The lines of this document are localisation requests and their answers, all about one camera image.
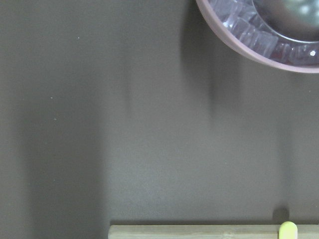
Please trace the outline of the wooden cutting board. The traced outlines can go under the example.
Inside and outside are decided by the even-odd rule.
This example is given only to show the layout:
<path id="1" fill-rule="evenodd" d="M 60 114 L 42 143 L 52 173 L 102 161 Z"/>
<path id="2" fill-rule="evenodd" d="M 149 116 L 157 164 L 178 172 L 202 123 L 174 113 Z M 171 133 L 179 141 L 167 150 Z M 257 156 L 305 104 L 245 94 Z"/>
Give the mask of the wooden cutting board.
<path id="1" fill-rule="evenodd" d="M 113 225 L 109 239 L 278 239 L 280 225 Z M 317 239 L 318 225 L 297 225 L 298 239 Z"/>

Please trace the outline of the pink bowl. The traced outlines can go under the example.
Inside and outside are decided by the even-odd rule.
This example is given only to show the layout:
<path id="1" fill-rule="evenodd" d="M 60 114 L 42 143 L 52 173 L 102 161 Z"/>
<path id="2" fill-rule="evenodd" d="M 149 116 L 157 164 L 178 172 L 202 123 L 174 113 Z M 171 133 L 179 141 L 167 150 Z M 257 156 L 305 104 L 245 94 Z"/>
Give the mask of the pink bowl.
<path id="1" fill-rule="evenodd" d="M 286 39 L 258 15 L 253 0 L 198 0 L 212 31 L 237 53 L 264 65 L 297 73 L 319 72 L 319 41 Z"/>

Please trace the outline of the metal spoon in bowl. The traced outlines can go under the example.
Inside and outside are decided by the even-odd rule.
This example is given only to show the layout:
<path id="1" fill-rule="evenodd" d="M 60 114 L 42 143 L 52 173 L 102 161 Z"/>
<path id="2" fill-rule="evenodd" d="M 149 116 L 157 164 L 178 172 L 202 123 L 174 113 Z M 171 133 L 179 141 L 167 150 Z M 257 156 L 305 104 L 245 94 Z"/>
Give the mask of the metal spoon in bowl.
<path id="1" fill-rule="evenodd" d="M 297 42 L 318 42 L 317 0 L 254 0 L 261 19 L 280 36 Z"/>

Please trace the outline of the yellow handled utensil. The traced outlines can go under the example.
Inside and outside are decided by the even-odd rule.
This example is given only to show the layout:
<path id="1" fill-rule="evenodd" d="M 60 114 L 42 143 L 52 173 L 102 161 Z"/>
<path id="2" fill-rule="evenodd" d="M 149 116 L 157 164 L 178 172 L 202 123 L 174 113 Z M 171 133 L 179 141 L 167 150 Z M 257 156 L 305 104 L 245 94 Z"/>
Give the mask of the yellow handled utensil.
<path id="1" fill-rule="evenodd" d="M 283 222 L 278 231 L 278 239 L 297 239 L 298 227 L 295 223 L 286 221 Z"/>

